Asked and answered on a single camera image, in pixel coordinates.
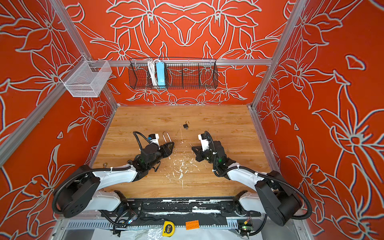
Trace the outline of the small black padlock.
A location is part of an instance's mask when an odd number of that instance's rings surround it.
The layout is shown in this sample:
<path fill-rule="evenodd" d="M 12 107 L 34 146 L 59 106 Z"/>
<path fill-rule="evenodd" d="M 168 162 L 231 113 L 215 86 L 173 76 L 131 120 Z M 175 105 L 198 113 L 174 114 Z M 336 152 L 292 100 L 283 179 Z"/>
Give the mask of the small black padlock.
<path fill-rule="evenodd" d="M 186 121 L 185 124 L 183 125 L 184 129 L 188 130 L 189 129 L 189 121 Z"/>

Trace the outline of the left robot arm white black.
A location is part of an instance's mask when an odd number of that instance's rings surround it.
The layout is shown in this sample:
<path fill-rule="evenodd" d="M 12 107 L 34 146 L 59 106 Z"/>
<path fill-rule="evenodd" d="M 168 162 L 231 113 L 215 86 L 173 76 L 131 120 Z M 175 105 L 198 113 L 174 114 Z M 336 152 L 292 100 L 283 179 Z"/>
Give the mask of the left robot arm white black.
<path fill-rule="evenodd" d="M 157 171 L 162 159 L 172 155 L 175 143 L 172 140 L 159 143 L 159 135 L 151 134 L 145 138 L 147 145 L 140 142 L 142 133 L 134 131 L 140 153 L 132 161 L 121 167 L 92 169 L 80 166 L 65 179 L 53 194 L 54 213 L 72 218 L 87 211 L 114 212 L 122 207 L 125 196 L 119 191 L 106 192 L 105 188 L 137 182 Z"/>

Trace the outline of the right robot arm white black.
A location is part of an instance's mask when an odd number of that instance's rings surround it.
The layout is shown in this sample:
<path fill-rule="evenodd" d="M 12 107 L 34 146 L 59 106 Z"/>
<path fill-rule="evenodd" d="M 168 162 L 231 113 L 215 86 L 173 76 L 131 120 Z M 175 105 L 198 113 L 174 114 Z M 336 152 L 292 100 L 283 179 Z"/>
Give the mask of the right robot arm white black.
<path fill-rule="evenodd" d="M 244 191 L 234 201 L 240 211 L 265 214 L 275 224 L 284 226 L 288 220 L 306 220 L 312 215 L 309 199 L 287 183 L 277 171 L 258 172 L 227 157 L 221 142 L 214 141 L 209 132 L 198 136 L 200 146 L 193 146 L 196 161 L 208 161 L 218 178 L 245 185 L 253 192 Z"/>

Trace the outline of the brass padlock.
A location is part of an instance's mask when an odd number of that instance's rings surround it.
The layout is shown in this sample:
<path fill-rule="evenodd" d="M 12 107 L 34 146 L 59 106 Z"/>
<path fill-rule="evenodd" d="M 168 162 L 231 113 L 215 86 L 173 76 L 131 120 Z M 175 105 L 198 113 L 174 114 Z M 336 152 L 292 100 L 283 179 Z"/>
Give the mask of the brass padlock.
<path fill-rule="evenodd" d="M 172 139 L 171 139 L 171 137 L 170 137 L 168 132 L 163 132 L 162 136 L 163 136 L 163 139 L 164 139 L 166 144 L 172 142 Z"/>

